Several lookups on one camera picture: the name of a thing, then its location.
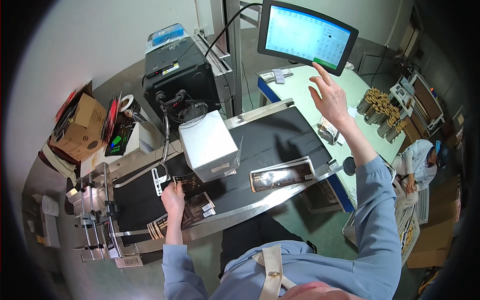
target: label sign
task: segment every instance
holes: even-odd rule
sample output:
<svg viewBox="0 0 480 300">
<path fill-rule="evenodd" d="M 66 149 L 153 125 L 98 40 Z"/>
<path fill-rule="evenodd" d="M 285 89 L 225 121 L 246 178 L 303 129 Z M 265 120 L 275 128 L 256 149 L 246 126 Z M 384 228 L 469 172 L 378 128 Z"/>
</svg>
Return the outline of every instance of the label sign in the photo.
<svg viewBox="0 0 480 300">
<path fill-rule="evenodd" d="M 173 67 L 166 69 L 165 71 L 162 72 L 162 75 L 167 74 L 168 72 L 172 72 L 173 70 L 176 70 L 180 67 L 180 65 L 176 62 L 173 64 Z"/>
<path fill-rule="evenodd" d="M 140 258 L 140 255 L 118 257 L 115 259 L 115 263 L 117 264 L 118 268 L 137 267 L 137 266 L 144 265 L 144 263 L 142 263 L 142 259 Z"/>
</svg>

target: green button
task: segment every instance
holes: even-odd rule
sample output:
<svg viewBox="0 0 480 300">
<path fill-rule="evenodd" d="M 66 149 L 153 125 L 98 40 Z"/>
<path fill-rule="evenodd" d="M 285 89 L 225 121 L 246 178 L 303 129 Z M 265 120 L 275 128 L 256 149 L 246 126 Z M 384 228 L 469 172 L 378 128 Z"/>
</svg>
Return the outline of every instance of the green button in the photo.
<svg viewBox="0 0 480 300">
<path fill-rule="evenodd" d="M 318 59 L 318 58 L 313 58 L 313 61 L 315 61 L 316 63 L 319 63 L 321 65 L 324 65 L 325 67 L 329 67 L 331 69 L 334 69 L 336 70 L 336 65 L 332 64 L 332 63 L 329 63 L 329 62 L 326 62 L 325 60 L 321 60 L 321 59 Z"/>
</svg>

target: blue shirt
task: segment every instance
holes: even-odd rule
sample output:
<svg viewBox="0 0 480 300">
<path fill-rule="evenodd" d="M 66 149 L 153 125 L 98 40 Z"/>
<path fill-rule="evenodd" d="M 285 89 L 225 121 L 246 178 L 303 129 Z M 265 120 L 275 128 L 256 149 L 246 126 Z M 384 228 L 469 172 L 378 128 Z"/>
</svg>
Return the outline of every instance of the blue shirt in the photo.
<svg viewBox="0 0 480 300">
<path fill-rule="evenodd" d="M 367 299 L 392 299 L 401 272 L 400 240 L 395 223 L 395 192 L 390 173 L 377 157 L 356 169 L 358 208 L 355 232 L 359 255 L 354 261 L 325 257 L 304 242 L 276 241 L 250 249 L 225 267 L 211 300 L 258 299 L 265 268 L 251 257 L 262 248 L 280 244 L 284 275 L 295 284 L 323 281 Z M 202 279 L 195 274 L 186 245 L 164 245 L 162 268 L 169 300 L 208 299 Z"/>
</svg>

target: white table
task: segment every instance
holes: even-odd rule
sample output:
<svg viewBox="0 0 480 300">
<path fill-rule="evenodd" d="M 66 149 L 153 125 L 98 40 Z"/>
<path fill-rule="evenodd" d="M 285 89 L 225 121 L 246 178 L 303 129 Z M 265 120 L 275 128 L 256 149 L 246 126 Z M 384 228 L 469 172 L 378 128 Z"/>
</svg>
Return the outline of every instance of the white table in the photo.
<svg viewBox="0 0 480 300">
<path fill-rule="evenodd" d="M 312 128 L 317 132 L 317 123 L 322 115 L 315 107 L 312 97 L 310 96 L 308 86 L 313 86 L 318 90 L 317 86 L 309 81 L 310 77 L 318 76 L 318 73 L 313 67 L 310 66 L 300 66 L 296 68 L 290 68 L 290 70 L 293 72 L 293 76 L 285 78 L 285 84 L 276 84 L 275 82 L 265 83 L 261 77 L 259 77 L 258 87 L 260 88 L 263 96 L 265 96 L 271 102 L 278 102 L 290 98 L 293 99 L 295 106 L 299 109 Z M 341 76 L 332 75 L 332 79 L 345 90 L 347 94 L 347 104 L 354 108 L 357 107 L 365 92 L 370 88 L 352 70 L 345 69 L 343 70 Z M 401 132 L 392 143 L 389 143 L 386 139 L 381 138 L 377 134 L 379 125 L 369 125 L 365 123 L 363 116 L 358 114 L 355 117 L 355 121 L 374 149 L 387 162 L 392 163 L 403 143 L 403 140 L 405 139 L 405 133 Z M 346 143 L 343 145 L 330 145 L 325 139 L 321 138 L 321 140 L 332 158 L 336 159 L 339 164 L 342 164 L 345 158 L 351 156 L 350 148 Z M 356 209 L 356 177 L 349 176 L 342 170 L 336 174 L 336 178 L 343 187 L 343 191 L 339 189 L 335 178 L 329 178 L 329 182 L 336 192 L 340 204 L 347 212 Z"/>
</svg>

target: hand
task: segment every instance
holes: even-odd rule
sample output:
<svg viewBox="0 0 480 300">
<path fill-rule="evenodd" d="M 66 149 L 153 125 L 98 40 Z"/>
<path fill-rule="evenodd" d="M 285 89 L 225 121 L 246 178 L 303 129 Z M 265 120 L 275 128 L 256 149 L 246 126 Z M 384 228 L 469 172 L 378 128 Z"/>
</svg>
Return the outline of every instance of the hand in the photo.
<svg viewBox="0 0 480 300">
<path fill-rule="evenodd" d="M 185 201 L 183 197 L 185 194 L 181 189 L 181 182 L 171 182 L 162 192 L 162 202 L 165 210 L 168 213 L 168 224 L 178 223 L 180 225 L 183 217 L 183 209 L 185 208 Z"/>
<path fill-rule="evenodd" d="M 405 186 L 405 189 L 407 190 L 407 195 L 416 191 L 417 188 L 415 187 L 415 175 L 413 175 L 413 173 L 408 175 L 408 182 Z"/>
<path fill-rule="evenodd" d="M 342 126 L 348 126 L 347 123 L 352 118 L 347 111 L 347 95 L 321 65 L 316 62 L 312 65 L 321 76 L 310 78 L 311 82 L 317 84 L 320 94 L 322 94 L 321 98 L 312 86 L 308 87 L 315 106 L 335 128 L 342 132 Z"/>
</svg>

